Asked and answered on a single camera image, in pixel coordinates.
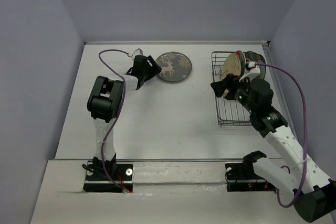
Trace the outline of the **red and teal floral plate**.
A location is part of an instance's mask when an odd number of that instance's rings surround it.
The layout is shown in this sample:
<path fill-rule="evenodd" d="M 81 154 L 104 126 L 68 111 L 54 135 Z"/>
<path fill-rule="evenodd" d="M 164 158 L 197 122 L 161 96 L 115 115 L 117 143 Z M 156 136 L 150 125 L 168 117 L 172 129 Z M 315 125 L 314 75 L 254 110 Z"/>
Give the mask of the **red and teal floral plate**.
<path fill-rule="evenodd" d="M 236 54 L 238 55 L 240 60 L 240 66 L 241 66 L 240 76 L 243 76 L 245 74 L 245 64 L 246 64 L 245 54 L 241 50 L 236 51 Z"/>

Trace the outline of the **beige bird branch plate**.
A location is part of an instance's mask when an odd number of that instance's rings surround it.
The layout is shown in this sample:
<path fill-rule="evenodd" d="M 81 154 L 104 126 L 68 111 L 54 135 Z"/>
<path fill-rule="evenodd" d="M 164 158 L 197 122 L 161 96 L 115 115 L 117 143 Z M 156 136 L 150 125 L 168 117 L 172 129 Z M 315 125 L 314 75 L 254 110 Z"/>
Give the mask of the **beige bird branch plate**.
<path fill-rule="evenodd" d="M 232 52 L 224 61 L 221 71 L 221 79 L 225 79 L 228 74 L 240 77 L 242 75 L 242 63 L 238 52 Z"/>

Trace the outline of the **dark teal blossom plate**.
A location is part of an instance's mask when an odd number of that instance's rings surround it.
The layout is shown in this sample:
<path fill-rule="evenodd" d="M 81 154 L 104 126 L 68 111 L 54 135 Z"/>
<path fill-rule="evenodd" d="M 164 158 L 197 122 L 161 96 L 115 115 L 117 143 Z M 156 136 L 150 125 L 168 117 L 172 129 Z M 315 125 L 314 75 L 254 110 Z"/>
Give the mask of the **dark teal blossom plate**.
<path fill-rule="evenodd" d="M 247 51 L 245 52 L 245 58 L 246 58 L 246 61 L 254 61 L 254 62 L 257 62 L 258 60 L 260 60 L 260 55 L 253 52 L 253 51 Z"/>

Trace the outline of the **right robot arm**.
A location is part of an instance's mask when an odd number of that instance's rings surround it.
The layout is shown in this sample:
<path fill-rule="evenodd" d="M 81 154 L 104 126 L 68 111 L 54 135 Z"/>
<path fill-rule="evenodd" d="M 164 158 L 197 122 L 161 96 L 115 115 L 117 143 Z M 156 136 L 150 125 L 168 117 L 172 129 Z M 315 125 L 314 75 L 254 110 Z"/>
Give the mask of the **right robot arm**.
<path fill-rule="evenodd" d="M 273 91 L 263 79 L 238 80 L 228 74 L 223 80 L 212 82 L 215 96 L 235 100 L 248 112 L 253 128 L 281 156 L 289 172 L 274 165 L 261 151 L 243 158 L 241 171 L 248 178 L 256 175 L 293 194 L 293 206 L 298 215 L 312 223 L 335 211 L 335 180 L 322 171 L 304 153 L 282 114 L 272 106 Z"/>

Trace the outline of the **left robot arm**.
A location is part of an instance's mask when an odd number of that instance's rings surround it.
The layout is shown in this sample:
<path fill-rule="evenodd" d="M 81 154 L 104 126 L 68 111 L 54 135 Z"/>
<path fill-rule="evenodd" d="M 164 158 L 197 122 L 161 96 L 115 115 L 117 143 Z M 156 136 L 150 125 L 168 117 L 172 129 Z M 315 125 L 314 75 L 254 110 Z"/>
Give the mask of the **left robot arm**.
<path fill-rule="evenodd" d="M 98 76 L 87 102 L 96 131 L 96 152 L 92 160 L 92 173 L 111 179 L 117 171 L 113 128 L 120 116 L 128 91 L 140 89 L 145 82 L 161 72 L 152 56 L 136 55 L 133 66 L 118 80 Z"/>

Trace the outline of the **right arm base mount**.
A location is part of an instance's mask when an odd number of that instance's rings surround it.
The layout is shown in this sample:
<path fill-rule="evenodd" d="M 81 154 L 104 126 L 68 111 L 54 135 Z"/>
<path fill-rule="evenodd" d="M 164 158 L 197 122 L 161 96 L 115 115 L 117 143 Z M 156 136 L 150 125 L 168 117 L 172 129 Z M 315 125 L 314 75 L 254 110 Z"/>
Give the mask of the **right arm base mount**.
<path fill-rule="evenodd" d="M 274 185 L 254 173 L 253 163 L 267 157 L 261 151 L 255 151 L 243 157 L 240 163 L 225 164 L 225 180 L 228 192 L 272 191 Z"/>

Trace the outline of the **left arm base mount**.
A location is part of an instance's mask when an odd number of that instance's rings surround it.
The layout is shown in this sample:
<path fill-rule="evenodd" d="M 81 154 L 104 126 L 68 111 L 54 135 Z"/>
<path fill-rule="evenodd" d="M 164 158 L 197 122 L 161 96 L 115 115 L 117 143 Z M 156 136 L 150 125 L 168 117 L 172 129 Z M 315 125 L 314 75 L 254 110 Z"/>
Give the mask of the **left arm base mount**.
<path fill-rule="evenodd" d="M 104 170 L 94 171 L 92 162 L 82 164 L 86 171 L 83 191 L 87 193 L 131 193 L 133 192 L 133 164 L 118 163 L 116 172 L 109 179 Z"/>

